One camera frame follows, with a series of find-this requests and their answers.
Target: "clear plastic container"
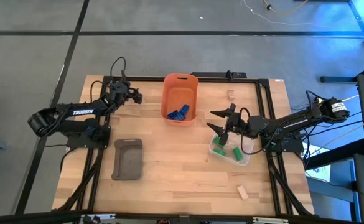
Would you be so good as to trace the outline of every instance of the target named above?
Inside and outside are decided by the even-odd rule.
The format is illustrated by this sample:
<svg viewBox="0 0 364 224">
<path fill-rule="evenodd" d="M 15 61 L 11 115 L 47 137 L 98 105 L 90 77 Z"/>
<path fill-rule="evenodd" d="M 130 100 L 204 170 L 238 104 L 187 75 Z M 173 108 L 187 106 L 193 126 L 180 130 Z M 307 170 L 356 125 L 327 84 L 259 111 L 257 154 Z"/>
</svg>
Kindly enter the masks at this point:
<svg viewBox="0 0 364 224">
<path fill-rule="evenodd" d="M 212 140 L 209 144 L 209 151 L 211 154 L 224 158 L 227 161 L 229 161 L 232 164 L 237 165 L 237 166 L 245 166 L 248 164 L 250 155 L 244 154 L 243 151 L 241 150 L 241 136 L 240 135 L 237 135 L 235 133 L 229 133 L 229 138 L 227 139 L 226 144 L 223 146 L 223 149 L 221 149 L 219 146 L 217 146 L 215 143 L 213 143 L 213 140 L 216 137 L 218 137 L 218 136 L 216 134 L 214 134 L 212 137 Z M 235 149 L 236 147 L 238 147 L 241 155 L 243 156 L 242 160 L 240 160 L 240 161 L 238 161 L 236 159 L 236 156 L 233 152 L 233 149 Z M 254 142 L 252 141 L 252 139 L 244 137 L 243 138 L 243 147 L 244 147 L 245 152 L 250 153 L 250 152 L 252 152 L 252 149 L 254 148 Z M 219 153 L 216 153 L 213 151 L 214 149 L 222 150 L 222 151 L 226 152 L 226 155 L 223 156 Z"/>
</svg>

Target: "green block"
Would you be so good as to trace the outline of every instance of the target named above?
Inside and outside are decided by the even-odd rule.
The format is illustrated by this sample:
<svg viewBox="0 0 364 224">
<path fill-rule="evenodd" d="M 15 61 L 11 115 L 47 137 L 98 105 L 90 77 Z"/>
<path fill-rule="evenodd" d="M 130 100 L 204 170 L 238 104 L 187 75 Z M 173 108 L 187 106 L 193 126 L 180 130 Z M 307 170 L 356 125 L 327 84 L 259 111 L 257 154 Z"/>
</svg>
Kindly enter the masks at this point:
<svg viewBox="0 0 364 224">
<path fill-rule="evenodd" d="M 243 155 L 241 154 L 241 152 L 240 152 L 240 148 L 239 148 L 239 147 L 235 147 L 235 148 L 233 149 L 233 152 L 234 152 L 234 156 L 236 157 L 236 160 L 237 160 L 237 161 L 240 161 L 240 160 L 242 160 L 242 159 L 243 159 Z"/>
<path fill-rule="evenodd" d="M 214 149 L 213 151 L 219 155 L 226 156 L 226 152 L 220 149 Z"/>
<path fill-rule="evenodd" d="M 223 149 L 223 147 L 224 147 L 224 146 L 222 146 L 221 144 L 219 144 L 219 140 L 220 140 L 220 138 L 219 138 L 219 137 L 216 137 L 216 138 L 214 138 L 214 139 L 213 139 L 213 141 L 212 141 L 212 142 L 213 142 L 215 145 L 219 146 L 219 148 Z"/>
</svg>

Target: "blue block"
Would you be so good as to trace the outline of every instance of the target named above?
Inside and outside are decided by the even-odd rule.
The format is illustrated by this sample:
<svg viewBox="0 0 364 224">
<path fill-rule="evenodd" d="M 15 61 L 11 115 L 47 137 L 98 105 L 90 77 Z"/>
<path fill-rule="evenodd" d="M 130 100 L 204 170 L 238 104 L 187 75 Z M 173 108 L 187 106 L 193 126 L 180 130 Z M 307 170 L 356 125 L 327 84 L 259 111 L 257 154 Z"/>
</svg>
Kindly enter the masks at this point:
<svg viewBox="0 0 364 224">
<path fill-rule="evenodd" d="M 185 117 L 186 117 L 186 114 L 187 114 L 187 112 L 188 112 L 189 108 L 190 108 L 190 107 L 189 107 L 188 105 L 183 105 L 183 107 L 182 107 L 182 109 L 180 109 L 179 113 L 180 113 L 181 115 L 183 115 L 183 116 L 185 116 Z"/>
<path fill-rule="evenodd" d="M 174 112 L 168 114 L 167 117 L 168 117 L 168 119 L 177 120 L 177 121 L 183 121 L 184 119 L 186 119 L 186 117 L 183 116 L 182 114 L 180 114 L 178 111 L 174 111 Z"/>
</svg>

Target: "orange plastic container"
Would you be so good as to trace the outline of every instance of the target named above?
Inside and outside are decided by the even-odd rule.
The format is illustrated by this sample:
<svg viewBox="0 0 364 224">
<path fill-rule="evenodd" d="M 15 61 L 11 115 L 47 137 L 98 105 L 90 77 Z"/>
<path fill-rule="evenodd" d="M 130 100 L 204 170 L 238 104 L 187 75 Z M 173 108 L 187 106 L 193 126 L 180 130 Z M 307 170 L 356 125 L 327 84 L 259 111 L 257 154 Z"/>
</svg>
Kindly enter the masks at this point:
<svg viewBox="0 0 364 224">
<path fill-rule="evenodd" d="M 169 125 L 191 126 L 197 117 L 197 89 L 198 78 L 188 74 L 169 74 L 164 80 L 164 90 L 162 91 L 161 115 Z M 177 110 L 183 105 L 190 108 L 183 121 L 175 121 L 167 118 L 167 115 Z"/>
</svg>

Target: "wooden table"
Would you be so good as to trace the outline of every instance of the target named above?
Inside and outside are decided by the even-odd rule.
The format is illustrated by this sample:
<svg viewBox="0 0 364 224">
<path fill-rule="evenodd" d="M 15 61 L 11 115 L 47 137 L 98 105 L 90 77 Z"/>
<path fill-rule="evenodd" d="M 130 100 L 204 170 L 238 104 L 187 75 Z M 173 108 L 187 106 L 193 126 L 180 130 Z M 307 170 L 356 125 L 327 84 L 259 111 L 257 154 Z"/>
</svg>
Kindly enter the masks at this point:
<svg viewBox="0 0 364 224">
<path fill-rule="evenodd" d="M 89 101 L 90 85 L 103 76 L 86 77 L 80 102 Z M 276 117 L 290 114 L 283 80 L 270 80 Z M 210 114 L 224 110 L 230 103 L 259 114 L 256 88 L 247 83 L 200 83 L 197 119 L 192 127 L 165 124 L 160 114 L 162 82 L 131 82 L 143 94 L 143 103 L 126 103 L 111 115 L 112 133 L 105 149 L 94 211 L 112 213 L 157 213 L 191 215 L 274 215 L 273 198 L 265 153 L 251 156 L 247 166 L 235 166 L 208 151 L 213 131 L 206 122 L 224 125 L 225 119 Z M 93 87 L 98 98 L 101 86 Z M 228 99 L 234 90 L 234 100 Z M 116 139 L 140 138 L 143 141 L 143 175 L 134 181 L 113 181 Z M 260 147 L 254 140 L 254 151 Z M 87 149 L 77 149 L 66 157 L 58 182 L 53 208 L 71 196 L 81 181 Z M 308 211 L 313 212 L 302 161 L 284 153 L 288 184 Z M 237 186 L 243 185 L 249 198 L 242 200 Z M 281 210 L 285 213 L 282 189 L 278 187 Z M 87 188 L 84 208 L 90 188 Z"/>
</svg>

